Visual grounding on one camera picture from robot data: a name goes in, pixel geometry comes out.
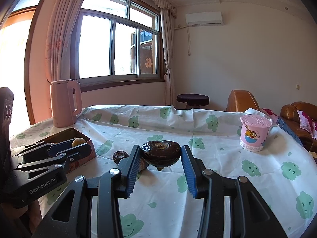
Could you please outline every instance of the white tablecloth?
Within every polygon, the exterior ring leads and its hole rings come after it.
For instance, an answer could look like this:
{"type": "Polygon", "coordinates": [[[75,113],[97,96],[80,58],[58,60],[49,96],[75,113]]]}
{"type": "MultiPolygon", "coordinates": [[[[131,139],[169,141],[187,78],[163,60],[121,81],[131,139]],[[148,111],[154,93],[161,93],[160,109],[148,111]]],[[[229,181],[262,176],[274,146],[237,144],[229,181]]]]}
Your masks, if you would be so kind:
{"type": "MultiPolygon", "coordinates": [[[[92,178],[116,167],[112,154],[130,153],[133,145],[148,140],[172,140],[190,145],[193,155],[221,176],[247,176],[269,204],[291,238],[300,237],[316,214],[317,166],[312,156],[280,127],[268,134],[265,148],[249,152],[239,145],[240,116],[202,109],[174,107],[93,106],[83,110],[76,128],[92,138],[98,156],[68,175],[92,178]]],[[[36,142],[67,128],[56,128],[52,119],[11,137],[11,147],[36,142]]],[[[40,198],[45,215],[66,184],[40,198]]],[[[125,237],[197,237],[202,200],[189,194],[181,161],[158,171],[149,166],[138,175],[134,192],[119,200],[125,237]]],[[[228,214],[225,237],[228,237],[228,214]]],[[[92,217],[92,237],[96,234],[92,217]]]]}

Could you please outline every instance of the window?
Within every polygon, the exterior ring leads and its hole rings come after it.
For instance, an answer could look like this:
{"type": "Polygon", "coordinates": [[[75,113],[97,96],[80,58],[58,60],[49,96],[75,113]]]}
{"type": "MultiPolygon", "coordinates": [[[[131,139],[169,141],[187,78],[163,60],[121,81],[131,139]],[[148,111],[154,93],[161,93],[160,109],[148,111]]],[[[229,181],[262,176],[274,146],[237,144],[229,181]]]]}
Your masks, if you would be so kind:
{"type": "Polygon", "coordinates": [[[0,30],[0,87],[7,86],[14,94],[9,135],[30,127],[25,94],[24,56],[31,22],[40,0],[20,0],[0,30]]]}
{"type": "Polygon", "coordinates": [[[84,0],[76,25],[71,77],[82,87],[160,78],[158,14],[131,0],[84,0]]]}

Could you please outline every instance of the sunlight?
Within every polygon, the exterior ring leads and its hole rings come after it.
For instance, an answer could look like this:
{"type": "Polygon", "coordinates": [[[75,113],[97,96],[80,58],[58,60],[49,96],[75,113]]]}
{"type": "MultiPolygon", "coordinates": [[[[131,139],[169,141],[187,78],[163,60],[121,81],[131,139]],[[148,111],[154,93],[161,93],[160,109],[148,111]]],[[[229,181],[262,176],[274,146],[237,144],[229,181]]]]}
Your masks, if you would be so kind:
{"type": "Polygon", "coordinates": [[[0,30],[0,87],[7,86],[14,94],[9,135],[30,126],[24,96],[24,54],[31,20],[14,23],[0,30]]]}

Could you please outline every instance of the pink kettle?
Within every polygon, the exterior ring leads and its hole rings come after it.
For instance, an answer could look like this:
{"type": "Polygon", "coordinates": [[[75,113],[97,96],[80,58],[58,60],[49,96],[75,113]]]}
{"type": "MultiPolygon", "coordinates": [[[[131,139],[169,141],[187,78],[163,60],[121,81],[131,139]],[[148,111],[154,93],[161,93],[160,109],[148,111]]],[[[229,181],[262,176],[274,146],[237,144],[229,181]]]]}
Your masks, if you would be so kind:
{"type": "Polygon", "coordinates": [[[51,82],[51,105],[55,127],[66,127],[76,123],[76,116],[82,111],[80,84],[78,80],[51,82]],[[76,95],[76,110],[73,89],[76,95]]]}

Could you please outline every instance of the window frame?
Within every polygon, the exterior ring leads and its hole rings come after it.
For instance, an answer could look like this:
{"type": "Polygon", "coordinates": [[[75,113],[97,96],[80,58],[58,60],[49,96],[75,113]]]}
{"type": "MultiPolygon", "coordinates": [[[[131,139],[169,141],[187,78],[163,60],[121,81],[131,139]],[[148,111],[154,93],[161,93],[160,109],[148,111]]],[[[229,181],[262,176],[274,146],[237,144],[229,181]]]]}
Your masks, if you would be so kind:
{"type": "Polygon", "coordinates": [[[144,4],[138,2],[138,0],[126,0],[126,17],[123,18],[120,16],[116,16],[106,12],[95,11],[91,9],[80,9],[79,15],[77,17],[71,38],[71,49],[70,49],[70,77],[71,79],[77,79],[81,85],[81,92],[96,90],[106,87],[112,86],[122,86],[129,84],[137,84],[137,83],[151,83],[151,82],[162,82],[164,81],[164,69],[163,69],[163,42],[162,42],[162,34],[160,32],[160,14],[157,10],[153,8],[153,10],[149,9],[149,5],[147,7],[143,6],[144,4]],[[152,29],[143,24],[137,23],[129,19],[130,8],[132,6],[139,7],[140,10],[144,9],[147,14],[157,16],[155,20],[156,29],[152,29]],[[79,78],[79,40],[80,40],[80,32],[81,32],[81,24],[83,16],[93,16],[100,17],[104,19],[111,20],[111,31],[110,31],[110,75],[109,76],[99,76],[99,77],[90,77],[90,78],[79,78]],[[112,75],[115,70],[114,65],[114,52],[112,49],[115,45],[115,24],[120,23],[133,28],[136,28],[136,74],[127,74],[127,75],[112,75]],[[140,65],[140,32],[141,30],[145,30],[152,35],[156,36],[156,74],[141,74],[141,65],[140,65]]]}

